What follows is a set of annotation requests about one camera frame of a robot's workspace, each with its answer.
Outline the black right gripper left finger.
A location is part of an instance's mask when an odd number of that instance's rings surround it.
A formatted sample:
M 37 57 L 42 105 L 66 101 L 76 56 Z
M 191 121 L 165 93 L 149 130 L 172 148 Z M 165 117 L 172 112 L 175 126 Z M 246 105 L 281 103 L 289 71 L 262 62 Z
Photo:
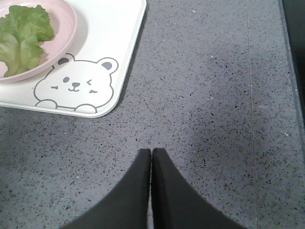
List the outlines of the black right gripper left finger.
M 151 151 L 140 149 L 120 182 L 94 207 L 64 229 L 146 229 Z

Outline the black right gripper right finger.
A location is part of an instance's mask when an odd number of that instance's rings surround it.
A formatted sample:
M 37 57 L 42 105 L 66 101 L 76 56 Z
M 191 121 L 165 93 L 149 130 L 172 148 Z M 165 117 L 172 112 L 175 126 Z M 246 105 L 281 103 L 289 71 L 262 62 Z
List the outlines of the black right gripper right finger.
M 152 152 L 152 213 L 156 229 L 240 229 L 185 181 L 167 151 Z

